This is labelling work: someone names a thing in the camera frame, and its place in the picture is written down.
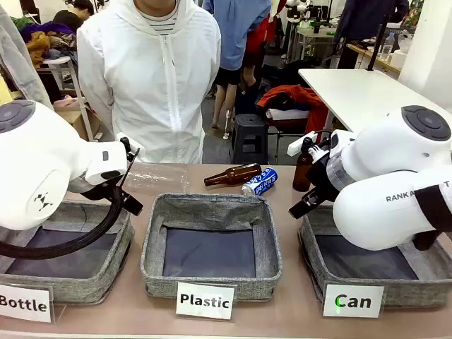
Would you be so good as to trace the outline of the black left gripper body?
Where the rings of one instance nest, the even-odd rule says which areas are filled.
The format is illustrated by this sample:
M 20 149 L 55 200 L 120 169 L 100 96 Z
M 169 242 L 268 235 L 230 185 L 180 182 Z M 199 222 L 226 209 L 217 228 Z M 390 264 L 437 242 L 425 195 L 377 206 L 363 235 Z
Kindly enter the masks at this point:
M 89 184 L 81 177 L 69 182 L 69 191 L 80 194 L 91 201 L 107 199 L 112 203 L 123 203 L 121 189 L 117 188 L 120 177 L 109 179 L 98 185 Z

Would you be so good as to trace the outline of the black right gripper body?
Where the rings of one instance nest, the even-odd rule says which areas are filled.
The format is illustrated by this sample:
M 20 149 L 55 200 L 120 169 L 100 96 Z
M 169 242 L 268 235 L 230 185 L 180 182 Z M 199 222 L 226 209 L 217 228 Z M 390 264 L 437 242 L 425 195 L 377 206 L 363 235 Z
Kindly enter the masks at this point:
M 324 201 L 334 202 L 339 191 L 331 184 L 327 175 L 327 164 L 329 157 L 322 157 L 313 163 L 307 171 L 307 179 L 314 188 L 308 193 L 310 205 L 320 205 Z

